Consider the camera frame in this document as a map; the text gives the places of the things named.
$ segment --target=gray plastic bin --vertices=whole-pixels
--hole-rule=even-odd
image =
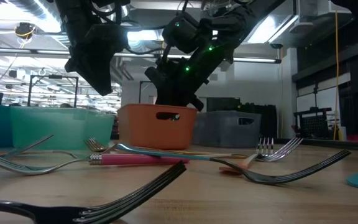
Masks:
[[[215,111],[197,114],[193,144],[209,147],[256,147],[260,114]]]

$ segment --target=wooden table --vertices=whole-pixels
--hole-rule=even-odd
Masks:
[[[253,153],[251,150],[234,151]],[[280,162],[255,162],[251,170],[288,174],[337,152],[337,149],[301,146]],[[21,156],[16,161],[47,166],[68,159],[65,156],[53,159]],[[358,223],[358,189],[345,181],[348,175],[358,172],[358,151],[312,176],[280,186],[253,184],[243,177],[220,174],[219,166],[213,162],[191,161],[187,171],[177,180],[114,223]],[[52,174],[32,177],[0,169],[0,200],[42,206],[98,205],[132,192],[168,167],[90,167],[87,163],[79,163]],[[0,223],[32,222],[0,213]]]

